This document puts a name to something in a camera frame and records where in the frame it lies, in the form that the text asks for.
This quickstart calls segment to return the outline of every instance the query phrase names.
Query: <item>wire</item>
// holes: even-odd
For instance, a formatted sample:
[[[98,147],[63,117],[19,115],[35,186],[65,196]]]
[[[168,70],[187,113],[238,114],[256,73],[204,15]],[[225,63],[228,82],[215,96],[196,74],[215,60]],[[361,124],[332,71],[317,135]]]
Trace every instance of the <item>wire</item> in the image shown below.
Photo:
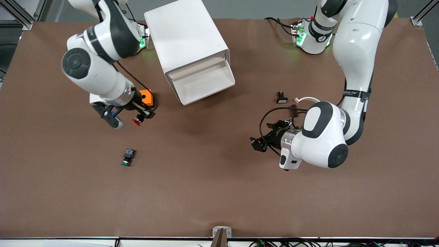
[[[343,89],[343,91],[346,91],[346,78],[345,78],[345,89]],[[343,95],[342,96],[342,98],[340,99],[340,101],[338,102],[338,104],[337,104],[337,106],[339,106],[341,103],[342,103],[342,101],[343,101],[343,99],[345,99],[345,96]]]
[[[287,25],[287,24],[282,23],[281,20],[280,20],[279,18],[274,19],[273,17],[267,17],[267,18],[264,18],[264,20],[274,20],[277,24],[279,24],[279,25],[282,27],[282,29],[283,29],[286,33],[288,33],[288,35],[291,35],[291,36],[294,36],[294,37],[298,37],[297,34],[292,34],[292,33],[290,33],[289,31],[287,31],[287,30],[285,29],[285,27],[291,28],[291,25]]]
[[[267,113],[265,113],[265,115],[262,117],[261,122],[259,122],[259,134],[261,135],[262,140],[267,144],[267,147],[269,147],[273,152],[275,152],[279,157],[281,156],[281,154],[274,150],[274,148],[268,144],[268,142],[265,140],[264,135],[262,134],[262,123],[264,122],[264,119],[267,117],[268,114],[270,114],[271,112],[277,111],[277,110],[296,110],[296,111],[308,111],[307,109],[298,109],[298,108],[292,108],[292,107],[277,107],[274,109],[271,109],[270,111],[268,111]]]
[[[314,18],[316,17],[316,14],[317,14],[317,5],[316,5],[316,9],[314,10],[314,15],[313,15]],[[302,18],[302,20],[305,20],[305,21],[307,21],[307,22],[312,21],[311,18]]]
[[[276,244],[274,244],[273,242],[267,242],[269,244],[271,244],[273,247],[278,247]]]
[[[128,6],[128,4],[126,4],[126,7],[128,8],[128,11],[130,12],[131,16],[133,17],[133,20],[136,21],[136,19],[134,18],[133,13],[131,12],[130,7]]]
[[[0,46],[3,46],[3,45],[15,45],[15,46],[17,46],[17,44],[12,44],[12,43],[10,43],[10,44],[0,44]]]
[[[143,83],[141,83],[135,76],[133,76],[133,74],[131,74],[127,69],[125,69],[125,67],[124,66],[122,66],[121,64],[120,64],[120,62],[116,62],[123,70],[125,70],[125,72],[127,73],[127,74],[129,74],[136,82],[138,82],[140,85],[142,85],[146,90],[148,90],[148,91],[150,91],[151,92],[151,90],[149,89],[149,88],[147,88]],[[154,102],[154,108],[153,109],[147,109],[147,111],[149,111],[149,112],[153,112],[153,111],[155,111],[157,108],[158,108],[158,101],[157,101],[157,98],[154,96],[154,94],[151,92],[151,95],[152,95],[152,101]]]
[[[141,83],[135,76],[133,76],[133,74],[131,74],[128,70],[126,70],[125,69],[125,67],[124,66],[122,66],[121,64],[120,64],[120,62],[116,62],[123,70],[125,70],[125,72],[127,73],[127,74],[129,74],[134,80],[136,80],[136,82],[138,82],[140,85],[142,85],[146,90],[148,90],[148,91],[151,91],[151,90],[149,90],[149,88],[147,88],[143,83]]]
[[[294,124],[294,119],[295,119],[296,117],[298,117],[299,114],[301,114],[301,113],[306,114],[306,112],[298,112],[298,113],[296,113],[296,114],[293,116],[293,118],[291,119],[291,123],[292,123],[293,127],[294,127],[296,130],[300,130],[301,128],[297,127],[297,126]]]
[[[307,240],[307,241],[310,242],[311,245],[313,245],[313,246],[315,246],[315,244],[316,244],[318,247],[322,247],[319,243],[317,243],[315,241],[312,241],[312,240]]]
[[[252,247],[253,244],[257,243],[257,241],[254,241],[253,243],[251,243],[248,247]]]

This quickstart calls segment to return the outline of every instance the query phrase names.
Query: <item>small black object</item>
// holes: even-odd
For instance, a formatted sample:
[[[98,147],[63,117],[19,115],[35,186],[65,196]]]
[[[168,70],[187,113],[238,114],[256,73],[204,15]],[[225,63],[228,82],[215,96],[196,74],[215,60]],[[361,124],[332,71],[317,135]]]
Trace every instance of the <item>small black object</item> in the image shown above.
[[[134,149],[126,149],[125,154],[123,155],[125,158],[123,159],[121,164],[126,167],[130,167],[131,160],[134,158],[135,155],[136,151]]]
[[[111,127],[117,128],[120,124],[120,121],[118,121],[117,116],[115,113],[112,112],[113,106],[107,106],[104,103],[96,102],[91,105],[97,113],[101,116],[102,119],[104,119]]]
[[[288,122],[282,120],[279,120],[276,123],[267,123],[267,127],[269,129],[272,129],[272,131],[264,135],[264,139],[266,142],[264,142],[264,139],[262,137],[250,137],[254,150],[264,153],[265,151],[267,151],[268,146],[281,149],[282,136],[287,130],[290,129],[290,125],[288,124]]]
[[[284,92],[277,92],[277,104],[286,104],[288,102],[288,98],[284,97]]]

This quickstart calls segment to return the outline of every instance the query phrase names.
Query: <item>brown table surface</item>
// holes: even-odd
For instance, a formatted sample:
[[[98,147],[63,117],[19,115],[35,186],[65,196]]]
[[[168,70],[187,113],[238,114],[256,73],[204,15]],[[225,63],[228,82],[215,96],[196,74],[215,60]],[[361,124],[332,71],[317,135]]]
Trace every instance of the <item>brown table surface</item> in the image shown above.
[[[144,50],[121,63],[160,106],[141,127],[122,112],[119,131],[61,72],[67,38],[92,24],[24,31],[0,90],[0,236],[209,236],[216,225],[234,236],[438,235],[439,73],[422,28],[395,19],[384,30],[364,133],[346,162],[286,172],[249,137],[279,106],[277,91],[339,101],[331,46],[308,55],[273,22],[215,23],[236,85],[182,106]],[[138,151],[132,167],[120,164],[126,148]]]

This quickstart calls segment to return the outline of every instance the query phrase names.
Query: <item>black electrical component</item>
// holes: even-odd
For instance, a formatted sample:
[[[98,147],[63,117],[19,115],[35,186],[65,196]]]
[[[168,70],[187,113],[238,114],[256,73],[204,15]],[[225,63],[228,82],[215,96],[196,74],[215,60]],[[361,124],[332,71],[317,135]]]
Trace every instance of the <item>black electrical component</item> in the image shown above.
[[[136,155],[136,151],[134,149],[126,149],[125,154],[123,155],[125,158],[121,164],[126,167],[130,167],[131,160],[134,158],[134,155]]]
[[[267,127],[270,128],[272,131],[264,135],[264,137],[250,137],[253,149],[263,153],[267,151],[268,146],[281,149],[281,138],[284,133],[290,129],[290,125],[291,121],[282,120],[279,120],[276,123],[267,123]]]
[[[277,92],[277,104],[286,104],[288,102],[288,98],[284,97],[284,92]]]

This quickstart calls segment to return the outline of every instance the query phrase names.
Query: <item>robotic arm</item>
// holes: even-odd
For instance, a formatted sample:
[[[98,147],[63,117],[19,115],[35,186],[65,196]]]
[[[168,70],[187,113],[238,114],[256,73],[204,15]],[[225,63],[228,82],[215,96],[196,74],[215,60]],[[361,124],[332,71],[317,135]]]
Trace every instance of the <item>robotic arm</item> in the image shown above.
[[[346,160],[348,145],[363,132],[381,33],[396,12],[393,0],[316,2],[314,19],[293,28],[298,34],[295,44],[306,53],[321,53],[340,22],[333,52],[345,74],[346,88],[341,107],[330,102],[314,104],[301,131],[290,129],[288,121],[278,121],[268,124],[272,131],[264,138],[251,138],[255,150],[265,152],[268,145],[280,149],[279,166],[285,170],[297,169],[302,160],[324,168],[336,168]]]
[[[67,40],[62,71],[73,83],[90,93],[90,104],[110,126],[120,129],[117,115],[124,109],[136,110],[133,121],[140,125],[155,113],[153,95],[137,90],[134,84],[117,72],[113,64],[135,56],[146,47],[149,30],[129,21],[119,8],[125,0],[69,0],[76,9],[100,20],[82,33]]]

